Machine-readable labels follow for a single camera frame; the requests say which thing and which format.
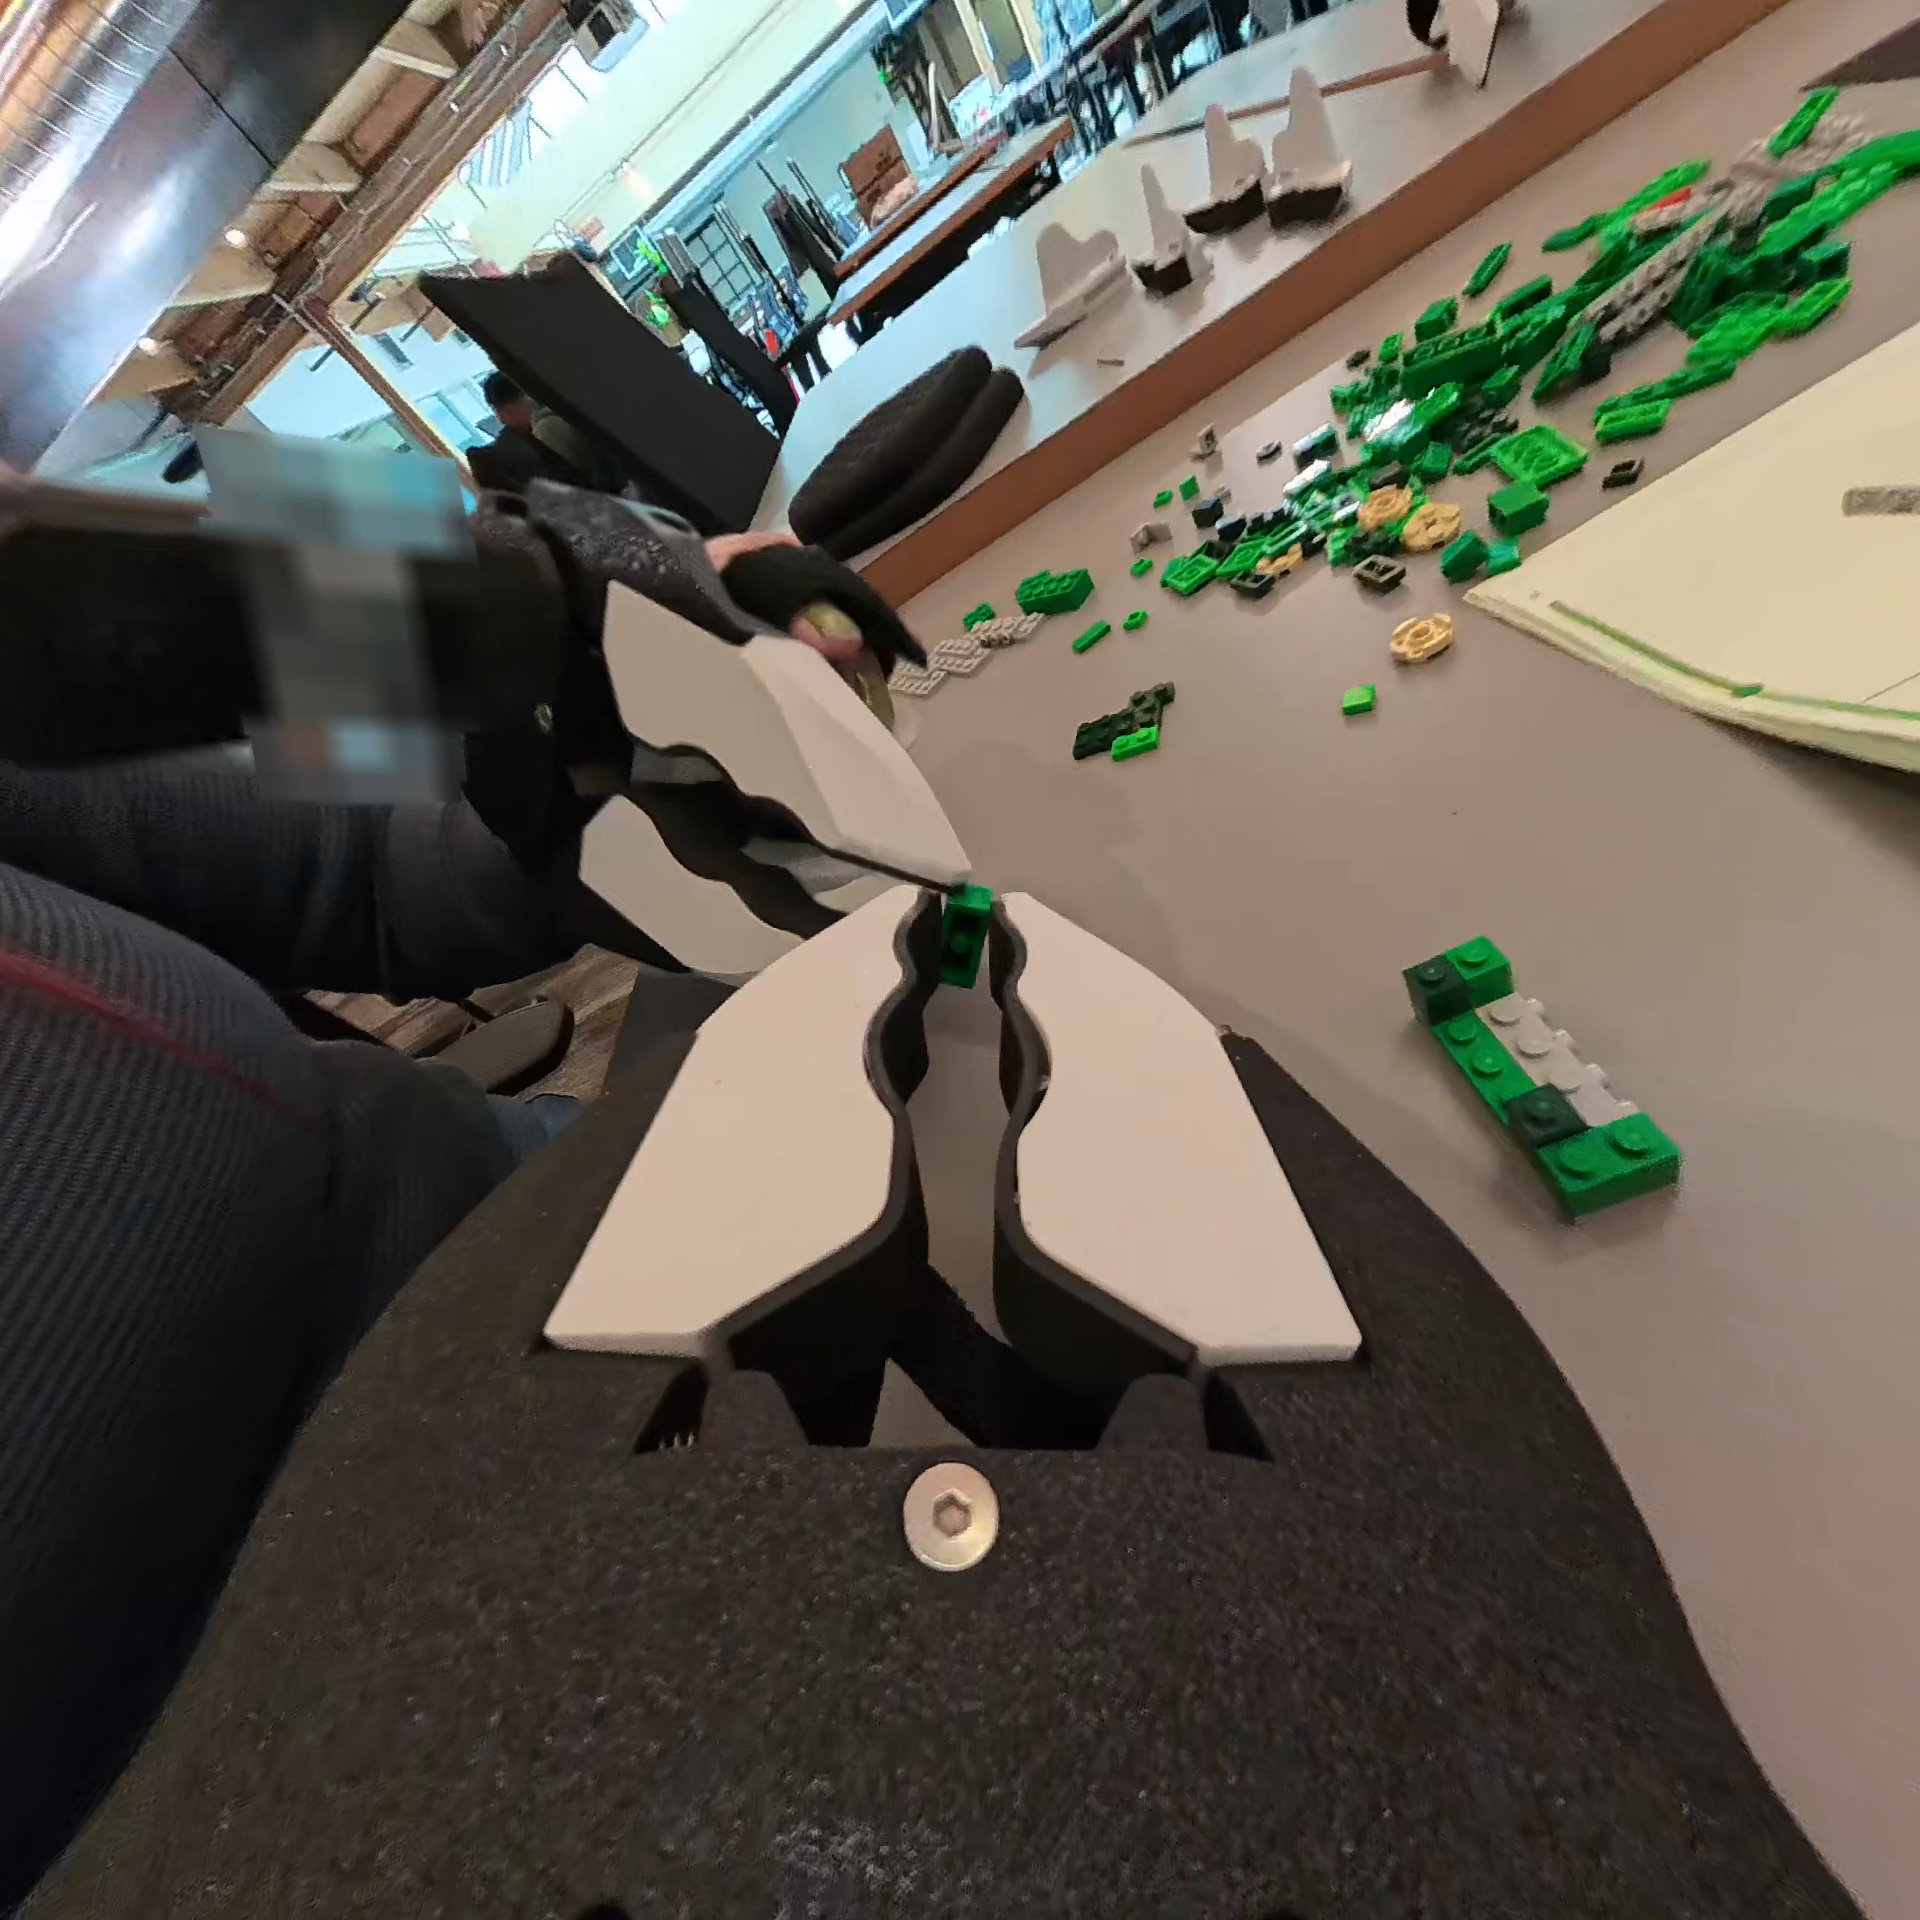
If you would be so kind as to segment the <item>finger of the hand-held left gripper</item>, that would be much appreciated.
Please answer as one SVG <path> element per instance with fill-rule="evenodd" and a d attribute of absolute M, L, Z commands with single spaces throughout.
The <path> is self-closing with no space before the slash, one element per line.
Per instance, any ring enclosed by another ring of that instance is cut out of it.
<path fill-rule="evenodd" d="M 641 755 L 710 762 L 782 817 L 782 837 L 928 887 L 971 881 L 971 854 L 883 715 L 790 635 L 725 642 L 611 586 L 603 662 Z"/>
<path fill-rule="evenodd" d="M 603 801 L 580 881 L 676 964 L 746 981 L 883 893 L 883 879 L 795 837 L 737 832 L 720 806 Z"/>

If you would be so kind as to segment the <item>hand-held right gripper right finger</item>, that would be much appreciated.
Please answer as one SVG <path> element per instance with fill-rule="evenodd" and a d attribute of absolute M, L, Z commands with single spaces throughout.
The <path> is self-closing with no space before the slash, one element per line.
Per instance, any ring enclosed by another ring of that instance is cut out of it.
<path fill-rule="evenodd" d="M 1355 1311 L 1224 1033 L 1036 893 L 996 904 L 996 1311 L 1077 1399 L 1150 1374 L 1351 1361 Z"/>

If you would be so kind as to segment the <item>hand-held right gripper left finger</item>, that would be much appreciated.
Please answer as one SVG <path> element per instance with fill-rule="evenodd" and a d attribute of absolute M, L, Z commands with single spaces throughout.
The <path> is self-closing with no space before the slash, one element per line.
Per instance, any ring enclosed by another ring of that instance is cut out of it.
<path fill-rule="evenodd" d="M 940 893 L 891 887 L 751 975 L 683 1051 L 544 1339 L 778 1374 L 883 1374 L 928 1274 L 910 1097 Z"/>

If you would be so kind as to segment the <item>green and white brick assembly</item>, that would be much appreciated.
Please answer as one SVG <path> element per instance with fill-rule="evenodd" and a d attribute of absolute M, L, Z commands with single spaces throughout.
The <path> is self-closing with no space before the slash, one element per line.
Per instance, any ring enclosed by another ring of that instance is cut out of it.
<path fill-rule="evenodd" d="M 1685 1148 L 1612 1088 L 1545 1000 L 1518 994 L 1498 938 L 1404 970 L 1406 1008 L 1566 1220 L 1674 1194 Z"/>

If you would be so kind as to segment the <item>grey desk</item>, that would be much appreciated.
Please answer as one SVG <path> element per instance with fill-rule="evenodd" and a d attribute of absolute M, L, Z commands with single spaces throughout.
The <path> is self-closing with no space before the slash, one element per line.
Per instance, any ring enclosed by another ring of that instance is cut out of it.
<path fill-rule="evenodd" d="M 915 755 L 1033 887 L 1260 1040 L 1363 1361 L 1273 1463 L 1048 1452 L 931 1675 L 1016 1914 L 1913 1914 L 1913 779 L 1343 582 L 948 688 Z M 1370 715 L 1343 688 L 1382 683 Z M 1566 1220 L 1406 1008 L 1498 938 L 1678 1148 Z"/>

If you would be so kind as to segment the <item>person's left hand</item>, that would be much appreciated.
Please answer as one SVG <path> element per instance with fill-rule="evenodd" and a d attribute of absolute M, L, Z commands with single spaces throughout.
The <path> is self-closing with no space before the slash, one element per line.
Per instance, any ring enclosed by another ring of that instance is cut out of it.
<path fill-rule="evenodd" d="M 778 530 L 720 533 L 707 542 L 707 561 L 737 614 L 811 647 L 901 736 L 891 679 L 901 662 L 928 667 L 928 647 L 874 582 Z"/>

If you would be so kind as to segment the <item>light grey plate piece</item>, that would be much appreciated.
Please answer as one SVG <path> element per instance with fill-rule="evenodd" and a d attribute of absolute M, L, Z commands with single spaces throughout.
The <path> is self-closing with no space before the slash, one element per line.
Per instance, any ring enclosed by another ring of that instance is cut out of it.
<path fill-rule="evenodd" d="M 999 649 L 1027 647 L 1041 630 L 1041 618 L 996 618 L 979 630 L 960 630 L 928 649 L 928 662 L 901 662 L 883 688 L 901 699 L 928 699 L 931 688 L 955 679 L 979 679 Z"/>

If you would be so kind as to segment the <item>person's dark shoe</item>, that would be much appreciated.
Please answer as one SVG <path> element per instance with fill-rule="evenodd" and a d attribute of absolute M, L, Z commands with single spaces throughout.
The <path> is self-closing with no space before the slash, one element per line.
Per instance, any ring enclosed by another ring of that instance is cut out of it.
<path fill-rule="evenodd" d="M 565 1000 L 532 1000 L 515 1008 L 485 1008 L 477 1000 L 460 1000 L 460 1008 L 466 1008 L 466 1033 L 419 1061 L 470 1078 L 492 1097 L 532 1093 L 571 1061 L 576 1008 Z"/>

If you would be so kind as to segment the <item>black oval foam pad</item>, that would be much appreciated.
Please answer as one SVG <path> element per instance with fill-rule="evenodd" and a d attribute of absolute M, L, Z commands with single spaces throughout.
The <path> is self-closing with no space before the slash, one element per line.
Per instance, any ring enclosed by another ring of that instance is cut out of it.
<path fill-rule="evenodd" d="M 876 438 L 945 438 L 964 410 L 988 393 L 996 357 L 982 347 L 955 347 L 922 375 L 910 375 L 893 399 L 865 410 L 857 428 Z"/>
<path fill-rule="evenodd" d="M 1020 402 L 1020 375 L 996 368 L 988 393 L 945 438 L 837 438 L 790 503 L 795 542 L 837 561 L 893 542 L 982 467 Z"/>

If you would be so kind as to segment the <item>black board panel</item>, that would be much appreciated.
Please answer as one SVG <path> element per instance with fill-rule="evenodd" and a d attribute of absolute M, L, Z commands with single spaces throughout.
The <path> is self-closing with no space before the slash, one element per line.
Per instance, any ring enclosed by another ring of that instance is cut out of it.
<path fill-rule="evenodd" d="M 665 347 L 580 262 L 521 277 L 427 273 L 446 317 L 532 402 L 565 412 L 630 486 L 707 533 L 751 530 L 778 467 L 778 438 Z"/>

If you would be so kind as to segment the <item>dark green plate cluster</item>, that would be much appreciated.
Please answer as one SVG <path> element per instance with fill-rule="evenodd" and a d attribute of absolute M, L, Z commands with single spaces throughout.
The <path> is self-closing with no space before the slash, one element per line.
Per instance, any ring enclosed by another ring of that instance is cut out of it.
<path fill-rule="evenodd" d="M 1091 762 L 1091 755 L 1134 762 L 1157 752 L 1168 705 L 1176 705 L 1176 683 L 1134 688 L 1126 705 L 1077 725 L 1070 762 Z"/>

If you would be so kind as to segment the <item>long wooden table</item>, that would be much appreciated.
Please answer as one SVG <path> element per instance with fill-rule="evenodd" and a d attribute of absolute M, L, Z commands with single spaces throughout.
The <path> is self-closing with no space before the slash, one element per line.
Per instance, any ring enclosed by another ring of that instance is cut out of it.
<path fill-rule="evenodd" d="M 999 142 L 960 189 L 948 189 L 837 285 L 826 325 L 842 325 L 852 340 L 865 340 L 891 318 L 915 308 L 945 277 L 971 262 L 979 243 L 988 243 L 999 228 L 1020 223 L 1057 189 L 1070 142 L 1070 115 Z"/>

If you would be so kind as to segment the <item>person's dark striped clothing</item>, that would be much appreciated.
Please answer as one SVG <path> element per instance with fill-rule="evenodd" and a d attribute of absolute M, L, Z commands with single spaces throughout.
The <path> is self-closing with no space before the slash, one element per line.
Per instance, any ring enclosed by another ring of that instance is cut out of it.
<path fill-rule="evenodd" d="M 0 1879 L 53 1865 L 186 1668 L 304 1410 L 541 1142 L 308 1044 L 197 945 L 7 868 Z"/>

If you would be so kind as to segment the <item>open instruction booklet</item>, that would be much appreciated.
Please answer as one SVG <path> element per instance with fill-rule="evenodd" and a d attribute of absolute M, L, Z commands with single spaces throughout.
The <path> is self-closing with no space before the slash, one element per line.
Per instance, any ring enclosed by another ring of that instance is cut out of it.
<path fill-rule="evenodd" d="M 1920 332 L 1479 582 L 1466 606 L 1700 715 L 1920 766 Z"/>

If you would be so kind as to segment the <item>pile of green bricks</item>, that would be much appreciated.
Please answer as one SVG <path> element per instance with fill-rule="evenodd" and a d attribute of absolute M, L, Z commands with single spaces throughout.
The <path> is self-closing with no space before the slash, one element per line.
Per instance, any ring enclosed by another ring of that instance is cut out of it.
<path fill-rule="evenodd" d="M 1157 561 L 1157 586 L 1183 603 L 1211 586 L 1265 594 L 1327 559 L 1363 590 L 1397 590 L 1416 554 L 1355 530 L 1382 486 L 1465 506 L 1465 533 L 1427 554 L 1441 582 L 1521 566 L 1521 533 L 1598 449 L 1659 438 L 1685 399 L 1812 339 L 1846 300 L 1846 223 L 1913 165 L 1913 127 L 1871 130 L 1843 91 L 1813 91 L 1737 162 L 1685 162 L 1548 233 L 1531 282 L 1498 243 L 1465 295 L 1349 356 L 1332 427 L 1260 449 L 1260 467 L 1297 467 L 1265 512 L 1232 512 L 1232 492 L 1196 473 L 1157 492 L 1157 506 L 1194 512 L 1194 544 Z"/>

